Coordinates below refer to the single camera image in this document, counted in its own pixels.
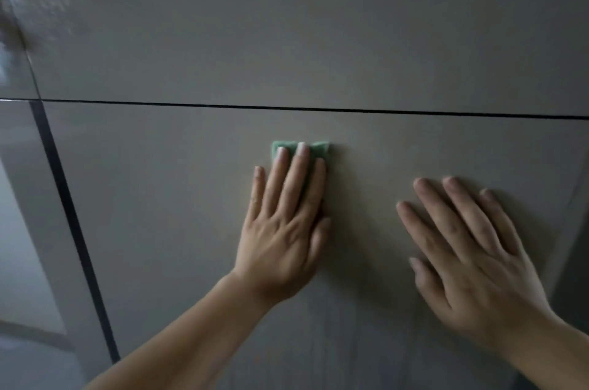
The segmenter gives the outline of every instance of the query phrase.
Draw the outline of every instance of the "hand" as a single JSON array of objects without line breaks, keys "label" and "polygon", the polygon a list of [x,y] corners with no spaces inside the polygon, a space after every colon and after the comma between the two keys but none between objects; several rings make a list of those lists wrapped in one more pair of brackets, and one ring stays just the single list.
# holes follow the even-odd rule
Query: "hand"
[{"label": "hand", "polygon": [[299,144],[290,168],[289,161],[289,151],[280,148],[267,184],[264,169],[256,167],[232,271],[270,307],[297,294],[311,280],[331,223],[329,218],[317,221],[325,188],[325,161],[314,162],[302,199],[309,147]]},{"label": "hand", "polygon": [[426,179],[415,191],[438,230],[408,203],[397,211],[431,267],[410,259],[426,303],[446,326],[509,359],[538,320],[556,319],[514,225],[487,189],[478,203],[456,178],[443,180],[455,210]]}]

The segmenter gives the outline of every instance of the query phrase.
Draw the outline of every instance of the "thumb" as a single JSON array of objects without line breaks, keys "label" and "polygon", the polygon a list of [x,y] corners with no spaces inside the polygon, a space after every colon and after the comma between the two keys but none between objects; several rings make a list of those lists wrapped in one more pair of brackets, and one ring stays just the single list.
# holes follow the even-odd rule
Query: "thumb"
[{"label": "thumb", "polygon": [[410,258],[409,264],[415,272],[415,285],[417,290],[431,308],[436,317],[443,323],[449,323],[452,308],[446,298],[444,287],[433,271],[417,258]]},{"label": "thumb", "polygon": [[313,228],[311,232],[311,239],[309,242],[309,252],[305,263],[305,269],[313,270],[319,261],[323,248],[327,244],[329,238],[329,229],[331,228],[331,218],[321,219]]}]

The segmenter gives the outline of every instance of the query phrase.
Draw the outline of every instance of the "green scouring pad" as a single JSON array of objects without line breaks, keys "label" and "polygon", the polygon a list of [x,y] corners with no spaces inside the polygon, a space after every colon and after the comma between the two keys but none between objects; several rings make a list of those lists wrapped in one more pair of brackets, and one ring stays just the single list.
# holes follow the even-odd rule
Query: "green scouring pad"
[{"label": "green scouring pad", "polygon": [[[287,142],[284,140],[276,140],[276,142],[272,142],[272,160],[276,157],[276,152],[278,148],[284,147],[289,150],[289,153],[292,156],[295,155],[296,148],[298,146],[298,142]],[[329,151],[329,142],[315,142],[309,145],[311,151],[311,165],[313,164],[313,160],[316,158],[321,158],[327,161],[328,151]]]}]

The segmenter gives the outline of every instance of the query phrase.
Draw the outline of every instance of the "finger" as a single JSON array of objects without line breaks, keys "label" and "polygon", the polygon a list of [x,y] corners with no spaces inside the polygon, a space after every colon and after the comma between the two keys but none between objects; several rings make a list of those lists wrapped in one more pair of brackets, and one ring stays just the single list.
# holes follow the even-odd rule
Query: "finger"
[{"label": "finger", "polygon": [[295,216],[300,219],[304,227],[310,229],[317,217],[317,212],[321,206],[323,192],[325,191],[325,160],[315,159],[313,171],[309,179],[309,185],[300,203],[300,208]]},{"label": "finger", "polygon": [[499,239],[504,249],[512,255],[521,256],[525,253],[521,239],[515,230],[515,226],[510,217],[507,216],[499,201],[493,196],[488,188],[481,190],[479,193],[481,207],[489,216],[493,226],[497,229]]},{"label": "finger", "polygon": [[274,215],[274,212],[276,211],[276,205],[278,205],[278,199],[280,198],[284,178],[286,172],[289,170],[289,160],[290,155],[288,149],[284,147],[278,148],[261,205],[262,212],[268,216]]},{"label": "finger", "polygon": [[331,218],[323,218],[315,225],[315,228],[311,233],[309,253],[307,255],[307,260],[305,261],[305,269],[308,272],[314,271],[314,269],[317,267],[321,253],[323,253],[325,245],[329,239],[331,223]]},{"label": "finger", "polygon": [[476,244],[459,216],[444,202],[428,180],[418,178],[414,182],[415,192],[425,206],[433,223],[456,256],[463,263],[470,263],[476,253]]},{"label": "finger", "polygon": [[452,308],[448,303],[442,283],[421,260],[410,258],[409,263],[415,272],[415,285],[423,300],[438,319],[449,324],[452,317]]},{"label": "finger", "polygon": [[284,180],[284,186],[278,201],[278,209],[276,210],[276,213],[282,215],[287,221],[291,220],[298,205],[300,192],[309,170],[309,157],[309,147],[303,142],[299,143],[289,172]]},{"label": "finger", "polygon": [[495,227],[485,212],[472,199],[470,193],[455,177],[447,177],[442,181],[444,190],[448,193],[454,207],[458,210],[462,220],[466,223],[471,234],[483,249],[495,257],[503,257],[505,250],[501,246]]},{"label": "finger", "polygon": [[418,245],[443,280],[450,273],[456,257],[444,248],[445,241],[423,222],[409,203],[397,204],[397,213],[399,213],[403,225],[415,244]]},{"label": "finger", "polygon": [[254,169],[254,182],[252,185],[252,196],[250,198],[250,206],[247,209],[246,221],[254,221],[261,210],[261,202],[264,198],[264,188],[266,187],[266,173],[264,168],[256,167]]}]

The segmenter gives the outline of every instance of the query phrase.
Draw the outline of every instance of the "wall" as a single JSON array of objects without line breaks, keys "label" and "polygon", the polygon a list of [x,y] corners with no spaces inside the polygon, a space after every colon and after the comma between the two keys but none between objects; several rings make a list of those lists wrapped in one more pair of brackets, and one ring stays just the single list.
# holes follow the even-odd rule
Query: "wall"
[{"label": "wall", "polygon": [[51,288],[1,162],[0,322],[65,334]]}]

